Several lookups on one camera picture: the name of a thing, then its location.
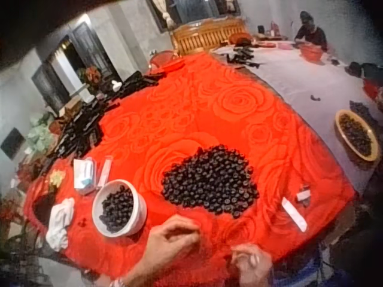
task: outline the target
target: wooden tray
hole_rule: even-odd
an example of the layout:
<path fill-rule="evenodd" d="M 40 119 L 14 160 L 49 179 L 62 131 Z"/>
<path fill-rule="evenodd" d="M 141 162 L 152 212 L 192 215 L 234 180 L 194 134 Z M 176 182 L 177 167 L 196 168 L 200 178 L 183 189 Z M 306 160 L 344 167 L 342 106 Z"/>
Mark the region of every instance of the wooden tray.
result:
<path fill-rule="evenodd" d="M 358 152 L 356 150 L 356 148 L 354 148 L 354 146 L 351 144 L 351 142 L 348 140 L 348 138 L 346 137 L 346 135 L 344 134 L 342 128 L 341 128 L 341 125 L 339 123 L 339 120 L 341 118 L 341 116 L 343 115 L 349 115 L 352 119 L 358 121 L 364 129 L 367 130 L 367 135 L 368 137 L 370 137 L 371 139 L 371 155 L 369 155 L 368 157 L 364 156 L 363 154 L 361 154 L 360 152 Z M 340 111 L 338 111 L 336 113 L 336 116 L 335 116 L 335 123 L 336 123 L 336 127 L 338 128 L 339 130 L 339 133 L 342 135 L 342 138 L 344 139 L 344 141 L 347 143 L 347 145 L 352 149 L 352 151 L 354 153 L 356 153 L 360 158 L 366 160 L 366 161 L 375 161 L 378 159 L 379 157 L 379 143 L 376 139 L 376 136 L 375 134 L 373 133 L 373 130 L 370 128 L 370 126 L 364 121 L 364 119 L 362 119 L 361 117 L 359 117 L 356 113 L 352 112 L 352 111 L 348 111 L 346 109 L 341 109 Z"/>

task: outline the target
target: door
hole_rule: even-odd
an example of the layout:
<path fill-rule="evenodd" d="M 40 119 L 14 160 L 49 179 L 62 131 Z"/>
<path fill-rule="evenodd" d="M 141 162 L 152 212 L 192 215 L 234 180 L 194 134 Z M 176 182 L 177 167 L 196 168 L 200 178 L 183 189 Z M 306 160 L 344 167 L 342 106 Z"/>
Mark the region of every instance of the door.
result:
<path fill-rule="evenodd" d="M 113 78 L 121 80 L 96 32 L 91 30 L 86 22 L 78 25 L 69 34 L 69 37 L 87 67 L 96 66 L 101 70 L 103 77 L 113 76 Z"/>
<path fill-rule="evenodd" d="M 44 101 L 57 115 L 60 109 L 71 100 L 50 63 L 43 63 L 32 76 L 32 81 L 42 94 Z"/>

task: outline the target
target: wall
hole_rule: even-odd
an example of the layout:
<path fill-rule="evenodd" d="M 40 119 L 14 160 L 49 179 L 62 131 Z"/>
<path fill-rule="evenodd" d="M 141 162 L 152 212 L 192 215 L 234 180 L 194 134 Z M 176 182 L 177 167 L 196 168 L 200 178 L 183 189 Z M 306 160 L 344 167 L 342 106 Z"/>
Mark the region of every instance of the wall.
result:
<path fill-rule="evenodd" d="M 137 70 L 135 61 L 129 51 L 127 44 L 115 25 L 113 17 L 108 11 L 108 6 L 103 6 L 87 13 L 88 17 L 80 16 L 68 23 L 74 29 L 80 22 L 86 21 L 95 30 L 101 44 L 104 46 L 110 61 L 117 73 L 124 81 Z"/>
<path fill-rule="evenodd" d="M 358 0 L 270 0 L 272 16 L 285 35 L 294 37 L 300 27 L 299 13 L 312 14 L 326 33 L 338 57 L 349 63 L 372 62 L 383 65 L 382 41 Z"/>
<path fill-rule="evenodd" d="M 119 4 L 130 23 L 139 46 L 133 48 L 140 48 L 147 61 L 150 59 L 150 51 L 152 50 L 173 50 L 169 34 L 159 31 L 145 0 L 124 0 L 120 1 Z"/>
<path fill-rule="evenodd" d="M 0 142 L 15 127 L 26 137 L 31 125 L 30 117 L 44 110 L 44 101 L 31 80 L 41 64 L 36 51 L 31 50 L 19 63 L 0 72 Z M 2 193 L 8 191 L 11 178 L 23 158 L 22 146 L 14 160 L 0 150 L 0 181 Z"/>
<path fill-rule="evenodd" d="M 246 27 L 251 34 L 258 33 L 258 26 L 270 29 L 271 6 L 270 0 L 238 0 L 241 16 L 245 17 Z"/>

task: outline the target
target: white bowl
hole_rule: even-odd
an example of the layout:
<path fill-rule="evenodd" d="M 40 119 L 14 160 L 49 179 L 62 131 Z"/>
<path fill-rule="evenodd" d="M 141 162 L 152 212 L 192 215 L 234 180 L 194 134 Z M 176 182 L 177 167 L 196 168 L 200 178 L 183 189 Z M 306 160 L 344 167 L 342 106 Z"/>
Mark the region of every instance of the white bowl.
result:
<path fill-rule="evenodd" d="M 108 197 L 109 194 L 116 193 L 120 190 L 120 186 L 129 187 L 133 194 L 133 211 L 127 224 L 118 232 L 112 233 L 107 230 L 107 226 L 100 220 L 100 215 L 104 211 L 102 202 Z M 146 202 L 134 186 L 123 179 L 116 179 L 104 185 L 97 193 L 92 207 L 92 218 L 97 230 L 104 236 L 107 237 L 119 237 L 128 236 L 137 233 L 145 223 L 147 216 Z"/>

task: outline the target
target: person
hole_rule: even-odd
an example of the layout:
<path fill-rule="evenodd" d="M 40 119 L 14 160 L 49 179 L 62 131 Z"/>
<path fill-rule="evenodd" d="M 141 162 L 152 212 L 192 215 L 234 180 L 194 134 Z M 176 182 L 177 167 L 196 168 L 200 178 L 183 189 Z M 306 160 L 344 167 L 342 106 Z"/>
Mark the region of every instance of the person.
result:
<path fill-rule="evenodd" d="M 188 254 L 200 241 L 199 226 L 191 219 L 174 215 L 150 230 L 140 261 L 125 276 L 111 282 L 105 276 L 98 286 L 152 286 L 163 269 L 182 254 Z M 232 247 L 232 264 L 239 270 L 241 287 L 269 286 L 271 256 L 258 246 L 246 243 Z"/>
<path fill-rule="evenodd" d="M 295 42 L 311 43 L 316 46 L 320 46 L 323 51 L 327 51 L 327 40 L 324 31 L 315 25 L 314 18 L 306 11 L 300 13 L 300 20 L 302 21 L 302 27 L 299 29 L 295 36 Z"/>

